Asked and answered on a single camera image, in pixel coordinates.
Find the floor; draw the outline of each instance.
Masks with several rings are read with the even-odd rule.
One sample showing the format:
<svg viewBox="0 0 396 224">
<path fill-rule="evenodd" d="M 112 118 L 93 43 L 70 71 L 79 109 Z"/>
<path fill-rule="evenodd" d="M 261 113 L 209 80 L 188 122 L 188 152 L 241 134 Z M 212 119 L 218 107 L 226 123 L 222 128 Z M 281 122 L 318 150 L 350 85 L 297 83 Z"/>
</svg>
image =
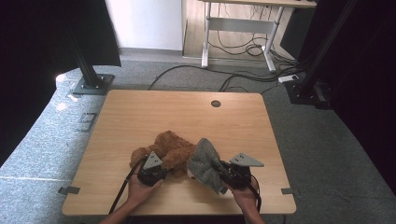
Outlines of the floor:
<svg viewBox="0 0 396 224">
<path fill-rule="evenodd" d="M 169 68 L 199 66 L 199 60 L 167 55 L 166 51 L 129 52 L 121 59 L 122 68 L 95 66 L 98 73 L 116 76 L 111 89 L 147 90 Z M 261 77 L 268 76 L 266 69 L 262 63 L 230 61 L 209 66 L 209 70 L 245 71 Z M 229 76 L 180 68 L 163 76 L 153 89 L 218 91 Z M 100 113 L 106 99 L 71 95 L 80 77 L 73 70 L 57 78 L 57 91 L 43 114 L 0 168 L 0 223 L 82 224 L 103 218 L 64 216 L 65 196 L 58 193 L 60 187 L 71 185 L 88 144 L 92 128 L 82 120 L 89 113 Z M 395 195 L 333 111 L 290 104 L 285 88 L 275 81 L 236 78 L 230 85 L 234 88 L 229 91 L 265 91 L 262 97 L 294 191 L 296 213 L 263 215 L 267 223 L 396 223 Z M 172 218 L 166 221 L 177 223 Z"/>
</svg>

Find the black cable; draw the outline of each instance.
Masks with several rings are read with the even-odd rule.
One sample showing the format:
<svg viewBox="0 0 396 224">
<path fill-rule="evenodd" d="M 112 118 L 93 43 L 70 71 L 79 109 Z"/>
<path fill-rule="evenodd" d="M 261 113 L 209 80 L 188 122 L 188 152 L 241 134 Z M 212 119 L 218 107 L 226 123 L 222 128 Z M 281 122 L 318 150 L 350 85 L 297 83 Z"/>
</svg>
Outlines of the black cable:
<svg viewBox="0 0 396 224">
<path fill-rule="evenodd" d="M 270 13 L 268 14 L 268 20 L 270 20 L 271 12 L 272 12 L 272 7 L 270 8 Z"/>
<path fill-rule="evenodd" d="M 250 92 L 247 89 L 243 88 L 243 87 L 227 87 L 226 89 L 224 89 L 224 91 L 230 90 L 230 89 L 242 89 L 245 92 Z"/>
<path fill-rule="evenodd" d="M 225 14 L 227 14 L 228 17 L 231 17 L 230 14 L 228 14 L 228 12 L 227 12 L 227 5 L 225 3 L 223 3 L 223 5 L 224 5 Z"/>
<path fill-rule="evenodd" d="M 140 162 L 144 161 L 145 159 L 146 159 L 146 158 L 140 159 L 140 160 L 134 165 L 134 167 L 132 168 L 131 172 L 129 172 L 129 174 L 125 177 L 125 180 L 123 181 L 122 186 L 121 186 L 121 188 L 120 188 L 119 194 L 117 194 L 117 197 L 116 197 L 116 199 L 114 200 L 114 203 L 111 205 L 110 211 L 108 212 L 109 214 L 112 214 L 112 213 L 114 212 L 114 209 L 116 208 L 117 203 L 119 202 L 120 197 L 121 197 L 123 191 L 125 190 L 126 185 L 127 185 L 128 182 L 129 182 L 129 179 L 130 179 L 131 176 L 134 174 L 134 171 L 136 170 L 136 168 L 137 168 L 137 166 L 140 164 Z"/>
<path fill-rule="evenodd" d="M 265 76 L 265 74 L 264 75 L 257 75 L 255 73 L 250 72 L 250 71 L 233 71 L 233 73 L 235 73 L 235 74 L 238 74 L 238 73 L 249 73 L 249 74 L 251 74 L 251 75 L 253 75 L 255 77 L 263 77 L 263 76 Z"/>
<path fill-rule="evenodd" d="M 290 69 L 295 69 L 295 70 L 291 71 L 291 72 L 288 72 L 288 73 L 285 73 L 285 71 L 288 71 Z M 299 68 L 296 68 L 296 67 L 285 68 L 285 69 L 282 70 L 282 74 L 284 74 L 284 75 L 280 74 L 279 76 L 280 77 L 284 77 L 284 76 L 290 75 L 292 73 L 300 73 L 300 72 L 303 72 L 303 71 L 304 71 L 303 69 L 299 69 Z"/>
<path fill-rule="evenodd" d="M 292 65 L 296 65 L 298 62 L 297 60 L 288 58 L 280 53 L 278 53 L 276 50 L 274 49 L 270 49 L 270 52 L 273 54 L 274 58 L 279 61 L 279 62 L 284 62 L 284 63 L 289 63 Z"/>
<path fill-rule="evenodd" d="M 247 187 L 251 190 L 251 192 L 254 194 L 254 197 L 256 197 L 256 199 L 257 199 L 257 210 L 259 211 L 259 213 L 260 213 L 260 209 L 262 208 L 262 197 L 260 196 L 260 185 L 259 185 L 259 181 L 257 181 L 257 179 L 256 179 L 256 176 L 254 176 L 254 175 L 251 175 L 254 179 L 255 179 L 255 181 L 256 181 L 256 183 L 257 183 L 257 190 L 255 190 L 254 188 L 253 188 L 253 186 L 251 186 L 250 184 L 248 184 L 247 185 Z"/>
<path fill-rule="evenodd" d="M 260 92 L 260 95 L 263 95 L 266 91 L 270 91 L 271 89 L 273 89 L 273 88 L 275 88 L 275 87 L 277 87 L 277 83 L 275 84 L 275 86 L 273 86 L 273 87 L 270 87 L 270 88 L 268 88 L 268 89 L 266 89 L 266 90 L 264 90 L 264 91 L 262 91 L 262 92 Z"/>
<path fill-rule="evenodd" d="M 291 67 L 296 68 L 295 65 L 289 64 L 289 63 L 281 63 L 281 64 L 279 64 L 279 65 L 277 66 L 277 68 L 278 68 L 279 70 L 282 70 L 281 66 L 287 66 L 288 68 L 291 68 Z"/>
<path fill-rule="evenodd" d="M 157 76 L 154 81 L 151 83 L 151 85 L 148 87 L 148 90 L 151 90 L 151 88 L 154 86 L 154 84 L 160 80 L 161 77 L 163 77 L 166 73 L 168 73 L 169 71 L 172 71 L 174 69 L 177 68 L 181 68 L 181 67 L 190 67 L 190 68 L 196 68 L 196 69 L 200 69 L 200 70 L 206 70 L 209 72 L 214 72 L 214 73 L 221 73 L 221 74 L 226 74 L 226 75 L 230 75 L 225 81 L 224 83 L 221 85 L 219 91 L 224 91 L 224 89 L 227 87 L 227 82 L 231 81 L 231 79 L 233 79 L 234 77 L 241 77 L 241 78 L 246 78 L 249 80 L 253 80 L 253 81 L 260 81 L 260 82 L 269 82 L 269 81 L 274 81 L 277 79 L 277 75 L 273 76 L 273 77 L 250 77 L 250 76 L 245 76 L 245 75 L 239 75 L 239 74 L 235 74 L 235 73 L 229 73 L 229 72 L 222 72 L 222 71 L 217 71 L 217 70 L 208 70 L 208 69 L 204 69 L 202 67 L 198 67 L 198 66 L 193 66 L 193 65 L 178 65 L 172 68 L 169 68 L 167 70 L 165 70 L 164 72 L 162 72 L 159 76 Z"/>
<path fill-rule="evenodd" d="M 219 4 L 219 8 L 218 8 L 218 17 L 219 17 L 219 14 L 220 14 L 220 5 L 221 5 L 221 4 Z M 260 15 L 260 19 L 262 18 L 263 9 L 264 9 L 264 7 L 262 7 L 262 12 L 261 12 L 261 15 Z M 267 40 L 267 38 L 264 38 L 264 37 L 254 37 L 254 35 L 255 35 L 255 34 L 253 34 L 253 37 L 252 37 L 247 43 L 245 43 L 245 44 L 243 44 L 243 45 L 239 45 L 239 46 L 225 46 L 225 45 L 221 42 L 220 35 L 219 35 L 219 31 L 218 31 L 218 40 L 219 40 L 219 43 L 222 45 L 222 47 L 213 45 L 213 44 L 210 43 L 209 41 L 208 41 L 208 44 L 209 44 L 210 46 L 212 46 L 213 48 L 221 49 L 222 51 L 224 51 L 224 52 L 226 52 L 226 53 L 228 53 L 228 54 L 230 54 L 230 55 L 241 55 L 241 54 L 247 53 L 247 54 L 250 55 L 250 56 L 257 57 L 257 56 L 262 55 L 262 45 L 256 44 L 256 43 L 254 42 L 254 40 L 255 40 L 255 39 L 264 39 L 264 40 Z M 238 48 L 242 48 L 242 47 L 244 47 L 244 46 L 246 46 L 246 47 L 245 47 L 245 51 L 242 51 L 242 52 L 233 53 L 233 52 L 230 52 L 230 51 L 226 50 L 226 49 L 238 49 Z M 259 50 L 260 50 L 260 53 L 251 53 L 251 51 L 252 51 L 253 49 L 259 49 Z"/>
<path fill-rule="evenodd" d="M 260 17 L 259 17 L 259 20 L 261 20 L 262 19 L 262 13 L 264 12 L 264 6 L 262 6 L 262 12 L 260 13 Z"/>
</svg>

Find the cable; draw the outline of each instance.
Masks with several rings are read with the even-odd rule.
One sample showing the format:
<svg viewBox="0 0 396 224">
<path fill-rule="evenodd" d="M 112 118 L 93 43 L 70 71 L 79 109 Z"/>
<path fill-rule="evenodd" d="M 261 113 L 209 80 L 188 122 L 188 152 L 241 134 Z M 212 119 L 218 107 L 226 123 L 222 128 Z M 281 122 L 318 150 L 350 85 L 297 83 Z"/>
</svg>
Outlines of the cable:
<svg viewBox="0 0 396 224">
<path fill-rule="evenodd" d="M 230 14 L 228 14 L 228 12 L 227 12 L 227 5 L 225 3 L 223 3 L 223 4 L 224 4 L 225 14 L 227 14 L 228 17 L 231 17 Z"/>
<path fill-rule="evenodd" d="M 271 77 L 260 77 L 259 75 L 256 75 L 256 74 L 254 74 L 254 73 L 251 73 L 251 72 L 249 72 L 249 71 L 236 71 L 236 72 L 239 72 L 239 73 L 241 73 L 241 72 L 250 73 L 251 75 L 254 76 L 254 77 L 251 77 L 251 76 L 236 74 L 236 72 L 230 73 L 230 72 L 222 72 L 222 71 L 217 71 L 217 70 L 208 70 L 208 69 L 204 69 L 204 68 L 202 68 L 202 67 L 193 66 L 193 65 L 178 65 L 178 66 L 175 66 L 175 67 L 172 67 L 172 68 L 169 68 L 169 69 L 165 70 L 165 71 L 162 72 L 159 76 L 157 76 L 157 77 L 154 79 L 154 81 L 151 83 L 151 85 L 148 87 L 148 90 L 150 91 L 150 90 L 152 89 L 152 87 L 154 86 L 154 84 L 157 83 L 158 80 L 160 80 L 160 78 L 163 77 L 166 73 L 168 73 L 168 72 L 170 72 L 170 71 L 172 71 L 172 70 L 174 70 L 174 69 L 178 69 L 178 68 L 182 68 L 182 67 L 189 67 L 189 68 L 195 68 L 195 69 L 200 69 L 200 70 L 206 70 L 206 71 L 213 72 L 213 73 L 220 73 L 220 74 L 230 75 L 229 77 L 227 77 L 227 78 L 224 80 L 224 82 L 222 83 L 221 87 L 219 88 L 219 91 L 227 91 L 227 90 L 229 90 L 229 89 L 239 88 L 239 89 L 245 90 L 246 92 L 249 92 L 249 91 L 246 90 L 246 89 L 243 88 L 243 87 L 229 87 L 231 80 L 232 80 L 233 78 L 236 78 L 236 77 L 241 77 L 241 78 L 245 78 L 245 79 L 252 80 L 252 81 L 273 82 L 273 81 L 277 81 L 277 79 L 278 79 L 279 77 L 283 77 L 283 76 L 290 75 L 290 74 L 292 74 L 292 73 L 299 73 L 299 72 L 301 72 L 301 71 L 304 71 L 304 70 L 302 70 L 302 69 L 298 69 L 298 68 L 296 68 L 296 67 L 293 66 L 293 67 L 289 67 L 289 68 L 283 69 L 283 70 L 279 71 L 279 73 L 277 73 L 277 74 L 275 74 L 275 75 L 272 74 L 272 73 L 264 74 L 264 76 L 265 76 L 265 75 L 272 75 Z M 271 88 L 269 88 L 269 89 L 266 89 L 266 90 L 262 91 L 261 94 L 263 94 L 263 93 L 265 93 L 266 91 L 269 91 L 269 90 L 271 90 L 271 89 L 273 89 L 273 88 L 275 88 L 275 87 L 277 87 L 277 83 L 275 84 L 275 86 L 273 86 L 273 87 L 271 87 Z"/>
<path fill-rule="evenodd" d="M 219 17 L 219 14 L 220 14 L 220 6 L 221 6 L 221 3 L 219 3 L 218 17 Z M 228 12 L 227 12 L 227 8 L 226 8 L 225 4 L 224 4 L 224 8 L 225 8 L 226 14 L 230 17 L 230 15 L 229 15 Z M 262 18 L 262 13 L 263 13 L 263 11 L 264 11 L 264 7 L 262 7 L 262 12 L 261 12 L 261 15 L 260 15 L 260 19 Z M 228 53 L 228 54 L 230 54 L 230 55 L 241 55 L 241 54 L 247 53 L 247 54 L 250 55 L 250 56 L 257 57 L 257 56 L 262 55 L 262 45 L 256 44 L 256 43 L 254 42 L 254 40 L 255 40 L 255 39 L 267 40 L 267 38 L 264 38 L 264 37 L 254 37 L 254 35 L 255 35 L 255 34 L 253 34 L 253 37 L 252 37 L 247 43 L 245 43 L 245 44 L 242 44 L 242 45 L 239 45 L 239 46 L 225 46 L 225 45 L 221 42 L 220 35 L 219 35 L 219 31 L 218 31 L 218 40 L 219 40 L 219 43 L 221 44 L 221 47 L 216 46 L 216 45 L 213 45 L 213 44 L 210 43 L 209 41 L 208 41 L 208 44 L 209 44 L 210 46 L 212 46 L 213 48 L 221 49 L 222 51 L 224 51 L 224 52 L 226 52 L 226 53 Z M 242 48 L 242 47 L 244 47 L 244 46 L 246 46 L 246 47 L 245 47 L 245 50 L 244 50 L 244 51 L 241 51 L 241 52 L 233 53 L 233 52 L 230 52 L 230 51 L 226 50 L 226 49 L 238 49 L 238 48 Z M 259 52 L 259 53 L 252 53 L 251 51 L 252 51 L 253 49 L 258 49 L 260 52 Z"/>
<path fill-rule="evenodd" d="M 254 180 L 256 181 L 256 183 L 257 183 L 257 190 L 255 190 L 254 188 L 253 188 L 253 186 L 251 186 L 250 184 L 248 184 L 247 185 L 247 187 L 251 190 L 251 192 L 254 194 L 254 197 L 256 197 L 256 199 L 257 199 L 257 210 L 259 211 L 259 213 L 260 213 L 260 210 L 261 210 L 261 208 L 262 208 L 262 197 L 260 196 L 260 185 L 259 185 L 259 181 L 257 180 L 257 178 L 256 178 L 256 176 L 254 176 L 254 175 L 251 175 L 253 178 L 254 178 Z"/>
<path fill-rule="evenodd" d="M 120 200 L 120 197 L 123 193 L 123 191 L 125 190 L 126 184 L 129 182 L 129 179 L 131 178 L 131 176 L 134 174 L 134 171 L 136 170 L 137 166 L 140 164 L 140 162 L 144 161 L 146 158 L 142 158 L 140 159 L 132 168 L 131 172 L 125 177 L 124 182 L 122 183 L 122 186 L 120 188 L 119 194 L 117 194 L 116 199 L 114 200 L 114 203 L 111 205 L 110 211 L 108 212 L 109 214 L 112 214 L 114 212 L 114 209 L 117 206 L 117 203 Z"/>
<path fill-rule="evenodd" d="M 284 62 L 284 63 L 288 63 L 288 64 L 292 64 L 292 65 L 296 65 L 298 63 L 297 60 L 288 58 L 285 55 L 278 53 L 274 49 L 270 49 L 270 52 L 273 54 L 274 58 L 279 62 Z"/>
</svg>

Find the table top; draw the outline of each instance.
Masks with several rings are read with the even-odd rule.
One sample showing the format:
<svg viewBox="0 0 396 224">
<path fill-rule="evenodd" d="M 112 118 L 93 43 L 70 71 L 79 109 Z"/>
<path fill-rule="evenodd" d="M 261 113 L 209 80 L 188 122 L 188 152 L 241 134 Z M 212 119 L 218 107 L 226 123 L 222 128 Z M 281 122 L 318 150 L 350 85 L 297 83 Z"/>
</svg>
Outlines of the table top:
<svg viewBox="0 0 396 224">
<path fill-rule="evenodd" d="M 307 0 L 199 0 L 211 3 L 241 4 L 241 5 L 259 5 L 273 7 L 316 7 L 315 1 Z"/>
<path fill-rule="evenodd" d="M 212 106 L 219 101 L 220 106 Z M 205 137 L 224 161 L 239 152 L 265 164 L 252 167 L 260 183 L 262 214 L 292 214 L 296 210 L 271 122 L 258 93 L 191 91 L 110 91 L 66 196 L 68 216 L 106 215 L 128 175 L 133 150 L 154 143 L 165 131 L 197 144 Z M 119 205 L 125 202 L 127 190 Z M 133 215 L 241 214 L 233 195 L 216 194 L 186 175 L 169 174 L 162 186 Z"/>
</svg>

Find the hand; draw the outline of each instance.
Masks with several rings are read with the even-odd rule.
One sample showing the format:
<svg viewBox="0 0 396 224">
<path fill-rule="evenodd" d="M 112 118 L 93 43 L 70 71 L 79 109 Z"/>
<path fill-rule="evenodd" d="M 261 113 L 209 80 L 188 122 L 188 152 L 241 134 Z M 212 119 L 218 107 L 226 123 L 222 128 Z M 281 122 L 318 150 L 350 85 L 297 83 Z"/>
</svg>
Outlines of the hand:
<svg viewBox="0 0 396 224">
<path fill-rule="evenodd" d="M 134 204 L 135 206 L 142 204 L 149 198 L 149 196 L 155 189 L 161 186 L 162 183 L 163 181 L 160 180 L 157 183 L 155 183 L 154 186 L 150 187 L 142 184 L 142 182 L 140 182 L 140 180 L 137 178 L 137 174 L 133 174 L 129 179 L 128 199 L 126 203 Z"/>
<path fill-rule="evenodd" d="M 257 190 L 259 188 L 256 179 L 251 177 L 251 186 Z M 231 191 L 233 194 L 233 198 L 235 199 L 238 206 L 242 209 L 242 212 L 245 214 L 246 211 L 250 209 L 256 209 L 256 197 L 254 196 L 253 192 L 249 188 L 244 189 L 233 189 L 228 184 L 224 183 L 224 186 Z"/>
<path fill-rule="evenodd" d="M 142 184 L 142 182 L 137 178 L 137 174 L 133 174 L 131 178 L 129 178 L 128 198 L 126 202 L 102 220 L 101 224 L 122 223 L 122 221 L 127 218 L 137 206 L 145 202 L 151 193 L 155 189 L 159 188 L 162 183 L 163 181 L 160 180 L 153 187 L 150 187 Z"/>
<path fill-rule="evenodd" d="M 251 186 L 257 190 L 259 188 L 259 184 L 257 180 L 251 177 Z M 242 209 L 242 213 L 249 220 L 251 224 L 255 223 L 265 223 L 260 215 L 259 211 L 257 211 L 256 207 L 256 197 L 253 192 L 249 188 L 244 189 L 233 189 L 228 184 L 224 183 L 224 186 L 231 191 L 233 194 L 233 198 L 238 206 Z"/>
</svg>

